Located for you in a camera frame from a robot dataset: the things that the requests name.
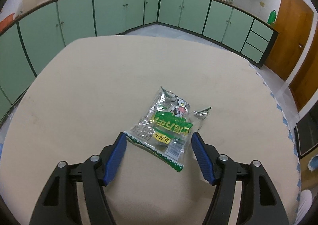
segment cartoon cow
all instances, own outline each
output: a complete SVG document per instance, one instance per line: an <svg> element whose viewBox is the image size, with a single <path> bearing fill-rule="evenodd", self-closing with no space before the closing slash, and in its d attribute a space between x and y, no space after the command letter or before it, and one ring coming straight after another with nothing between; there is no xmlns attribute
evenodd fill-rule
<svg viewBox="0 0 318 225"><path fill-rule="evenodd" d="M181 118L185 113L186 113L186 106L187 106L187 102L184 101L183 99L179 98L177 95L175 95L175 98L177 100L178 105L174 107L173 110L171 110L170 112L173 112L173 114L177 117L177 118Z"/></svg>

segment blue gripper pad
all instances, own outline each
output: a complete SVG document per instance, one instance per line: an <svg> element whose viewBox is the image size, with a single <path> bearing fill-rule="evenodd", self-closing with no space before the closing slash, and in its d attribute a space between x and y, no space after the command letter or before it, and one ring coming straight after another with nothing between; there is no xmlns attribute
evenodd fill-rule
<svg viewBox="0 0 318 225"><path fill-rule="evenodd" d="M192 135L191 145L204 179L213 184L216 180L213 174L213 164L196 133Z"/></svg>
<svg viewBox="0 0 318 225"><path fill-rule="evenodd" d="M105 176L103 179L105 185L108 185L111 181L114 180L118 167L124 156L126 147L126 135L123 133L120 139L115 144L114 150L112 151L107 163L105 164Z"/></svg>

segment orange object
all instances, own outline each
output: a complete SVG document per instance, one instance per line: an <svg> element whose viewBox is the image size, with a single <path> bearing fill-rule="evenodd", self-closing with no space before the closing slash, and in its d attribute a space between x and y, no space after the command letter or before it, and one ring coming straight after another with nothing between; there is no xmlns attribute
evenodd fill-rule
<svg viewBox="0 0 318 225"><path fill-rule="evenodd" d="M0 22L0 32L13 21L14 14L10 14Z"/></svg>

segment metal screw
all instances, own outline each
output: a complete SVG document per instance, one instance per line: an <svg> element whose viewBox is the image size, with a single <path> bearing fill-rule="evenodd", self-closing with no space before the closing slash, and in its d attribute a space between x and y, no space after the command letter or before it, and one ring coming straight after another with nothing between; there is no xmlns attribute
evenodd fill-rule
<svg viewBox="0 0 318 225"><path fill-rule="evenodd" d="M99 160L99 156L98 155L93 155L92 157L91 157L91 161L93 161L93 162L96 162L96 161L98 161Z"/></svg>
<svg viewBox="0 0 318 225"><path fill-rule="evenodd" d="M221 154L221 155L219 156L219 158L220 158L221 161L227 161L227 160L229 159L229 157L226 156L226 155L224 155L224 154Z"/></svg>
<svg viewBox="0 0 318 225"><path fill-rule="evenodd" d="M60 161L59 163L58 163L58 167L59 168L64 168L66 166L66 162L65 161Z"/></svg>
<svg viewBox="0 0 318 225"><path fill-rule="evenodd" d="M254 160L254 161L253 161L253 165L254 165L255 167L259 167L259 166L260 166L260 162L259 162L258 160Z"/></svg>

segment green bottle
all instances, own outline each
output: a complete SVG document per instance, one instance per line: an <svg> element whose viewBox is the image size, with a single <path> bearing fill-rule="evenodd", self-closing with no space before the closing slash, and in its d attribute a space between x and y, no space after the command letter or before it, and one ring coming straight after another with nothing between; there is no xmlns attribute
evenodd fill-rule
<svg viewBox="0 0 318 225"><path fill-rule="evenodd" d="M276 11L273 10L273 11L271 11L271 13L269 15L267 23L272 24L275 20L276 20Z"/></svg>

